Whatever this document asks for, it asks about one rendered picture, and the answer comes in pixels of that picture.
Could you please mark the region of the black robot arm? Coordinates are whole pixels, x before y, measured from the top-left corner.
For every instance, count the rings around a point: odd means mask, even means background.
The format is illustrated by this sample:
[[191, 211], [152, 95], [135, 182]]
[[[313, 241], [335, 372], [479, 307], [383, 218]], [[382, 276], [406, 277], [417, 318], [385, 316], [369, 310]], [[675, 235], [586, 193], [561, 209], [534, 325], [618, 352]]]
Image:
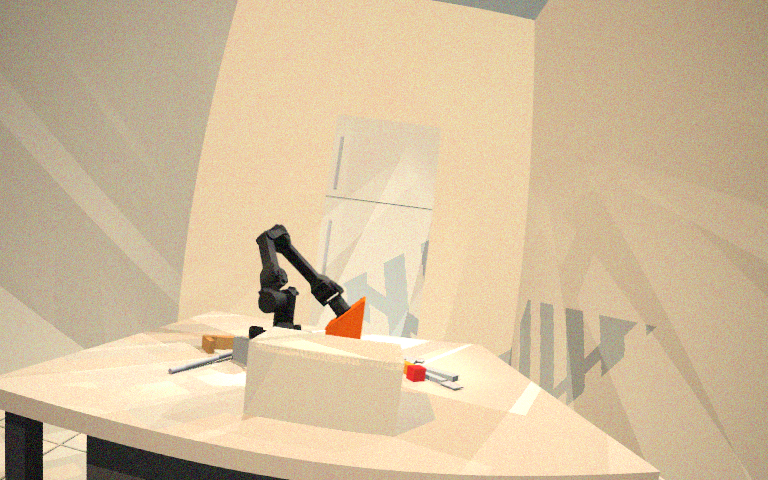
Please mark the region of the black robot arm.
[[[263, 269], [260, 273], [260, 297], [258, 307], [264, 313], [294, 312], [296, 296], [300, 293], [296, 287], [280, 289], [288, 283], [286, 271], [278, 264], [276, 253], [282, 254], [294, 268], [310, 283], [311, 293], [324, 307], [327, 304], [336, 314], [336, 319], [346, 313], [351, 306], [340, 295], [342, 287], [319, 274], [305, 258], [292, 246], [291, 237], [285, 226], [276, 224], [263, 231], [256, 239], [259, 245]], [[332, 299], [335, 293], [337, 293]], [[330, 302], [330, 303], [329, 303]]]

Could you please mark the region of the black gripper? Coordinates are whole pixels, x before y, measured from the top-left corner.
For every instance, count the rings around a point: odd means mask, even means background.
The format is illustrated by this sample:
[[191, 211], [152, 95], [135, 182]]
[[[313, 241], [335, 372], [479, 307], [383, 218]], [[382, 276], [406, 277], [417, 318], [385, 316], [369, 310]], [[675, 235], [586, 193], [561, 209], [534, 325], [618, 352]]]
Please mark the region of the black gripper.
[[[288, 313], [288, 312], [277, 312], [274, 313], [274, 319], [273, 319], [273, 326], [275, 325], [276, 319], [281, 319], [282, 322], [288, 322], [294, 320], [294, 312]], [[267, 330], [263, 330], [262, 326], [251, 326], [249, 328], [248, 333], [248, 339], [254, 339], [256, 336], [263, 334]]]

